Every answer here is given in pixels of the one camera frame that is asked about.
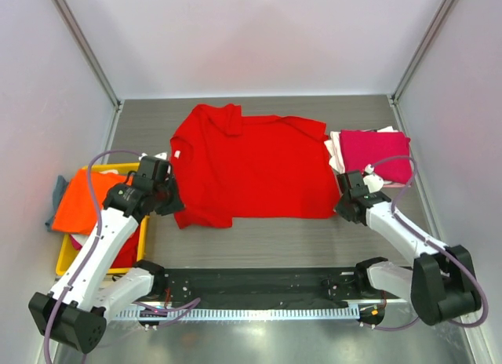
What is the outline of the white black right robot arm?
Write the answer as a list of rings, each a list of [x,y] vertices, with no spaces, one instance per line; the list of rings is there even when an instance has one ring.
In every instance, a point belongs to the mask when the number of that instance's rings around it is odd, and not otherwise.
[[[337,175],[340,200],[336,213],[345,220],[362,224],[391,243],[408,261],[407,268],[383,257],[355,266],[355,292],[365,298],[379,291],[411,304],[417,318],[434,326],[457,323],[461,316],[479,312],[469,327],[487,318],[489,307],[475,276],[470,252],[463,246],[448,246],[413,223],[381,190],[371,190],[359,171]]]

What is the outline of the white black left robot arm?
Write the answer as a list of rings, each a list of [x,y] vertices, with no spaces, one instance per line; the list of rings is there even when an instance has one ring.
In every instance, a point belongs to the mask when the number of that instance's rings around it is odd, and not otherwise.
[[[137,169],[107,192],[104,202],[91,198],[97,221],[84,246],[48,293],[35,293],[28,309],[43,336],[45,360],[49,344],[90,353],[102,339],[107,323],[142,297],[156,301],[166,293],[164,267],[137,261],[117,282],[101,283],[118,252],[151,213],[170,215],[184,209],[171,163],[143,155]]]

